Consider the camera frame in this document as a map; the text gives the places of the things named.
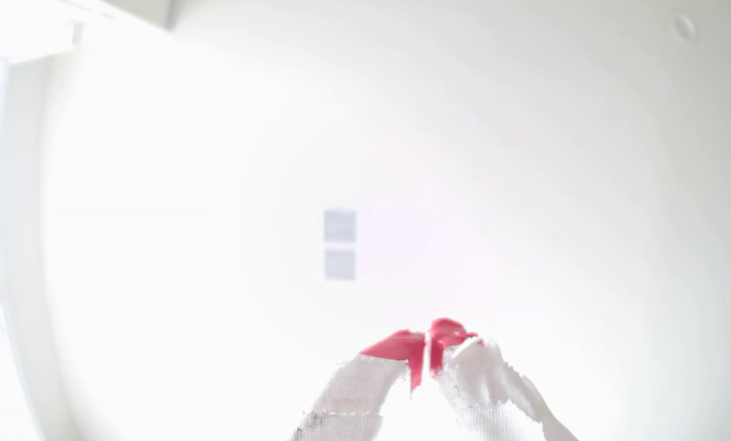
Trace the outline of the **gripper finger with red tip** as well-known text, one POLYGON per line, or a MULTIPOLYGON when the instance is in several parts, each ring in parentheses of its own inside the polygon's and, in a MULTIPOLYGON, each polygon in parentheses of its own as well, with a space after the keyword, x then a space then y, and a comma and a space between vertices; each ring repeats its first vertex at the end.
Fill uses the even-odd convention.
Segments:
POLYGON ((429 327, 429 372, 472 440, 576 440, 494 340, 450 318, 429 327))
POLYGON ((422 383, 425 333, 399 330, 362 349, 338 367, 290 440, 375 440, 382 407, 397 382, 411 395, 422 383))

